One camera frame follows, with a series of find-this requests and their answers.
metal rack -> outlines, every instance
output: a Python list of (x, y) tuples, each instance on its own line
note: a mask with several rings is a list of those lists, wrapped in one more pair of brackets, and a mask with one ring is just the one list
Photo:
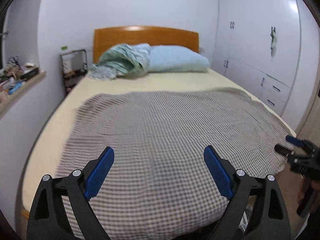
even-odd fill
[[(77, 66), (72, 66), (72, 59), (67, 59), (71, 60), (71, 62), (66, 63), (64, 61), (64, 56), (70, 55), (70, 54), (80, 54), (83, 53), (82, 55), (82, 63), (78, 64)], [(61, 60), (61, 73), (63, 76), (63, 84), (65, 88), (66, 95), (77, 85), (77, 83), (86, 75), (88, 72), (88, 59), (87, 59), (87, 51), (85, 49), (76, 49), (76, 50), (71, 50), (65, 53), (60, 54), (60, 60)], [(65, 73), (64, 67), (66, 64), (69, 64), (71, 66), (71, 71), (69, 73)]]

white cabinet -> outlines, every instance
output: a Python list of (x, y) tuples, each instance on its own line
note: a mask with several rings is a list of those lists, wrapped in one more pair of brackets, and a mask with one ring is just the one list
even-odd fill
[(226, 70), (226, 77), (244, 88), (257, 98), (260, 97), (262, 91), (262, 81), (265, 74), (237, 60), (229, 59), (229, 64)]
[(276, 114), (281, 115), (284, 109), (285, 102), (277, 98), (269, 90), (262, 90), (261, 96), (259, 98), (263, 103), (265, 103), (269, 108), (276, 112)]
[(263, 89), (274, 94), (283, 102), (286, 102), (289, 98), (290, 88), (268, 75), (265, 75), (263, 80)]
[(280, 114), (299, 59), (296, 0), (220, 0), (219, 6), (213, 69)]
[(218, 32), (212, 66), (221, 75), (225, 74), (228, 60), (230, 32), (232, 30), (231, 10), (231, 0), (220, 0)]
[[(268, 52), (268, 60), (265, 61), (263, 71), (291, 87), (300, 51), (300, 22), (296, 0), (259, 0), (258, 4), (262, 8), (259, 15), (262, 21), (258, 50)], [(273, 56), (271, 56), (271, 27), (276, 30)]]

drawer handle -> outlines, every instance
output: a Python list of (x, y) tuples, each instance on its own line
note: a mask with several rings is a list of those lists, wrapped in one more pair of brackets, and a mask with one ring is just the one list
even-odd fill
[(275, 106), (275, 104), (272, 103), (269, 99), (268, 99), (268, 103), (271, 104), (271, 105), (273, 105), (273, 106)]
[(280, 92), (279, 88), (276, 88), (275, 86), (273, 86), (273, 89), (277, 90), (278, 92)]

human hand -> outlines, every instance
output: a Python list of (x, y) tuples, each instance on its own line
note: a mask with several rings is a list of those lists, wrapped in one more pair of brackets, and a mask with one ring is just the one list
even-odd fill
[[(300, 182), (299, 191), (297, 195), (297, 201), (300, 204), (304, 198), (304, 195), (309, 188), (309, 186), (313, 188), (316, 192), (320, 192), (320, 181), (311, 180), (309, 178), (304, 177)], [(320, 194), (318, 193), (316, 199), (313, 202), (313, 205), (310, 208), (310, 213), (315, 212), (320, 206)]]

wooden bed frame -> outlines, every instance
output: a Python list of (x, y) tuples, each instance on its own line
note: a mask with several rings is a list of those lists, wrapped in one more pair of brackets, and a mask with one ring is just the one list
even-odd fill
[(199, 34), (196, 32), (156, 26), (111, 27), (94, 30), (93, 62), (96, 63), (107, 49), (120, 43), (179, 45), (199, 52)]

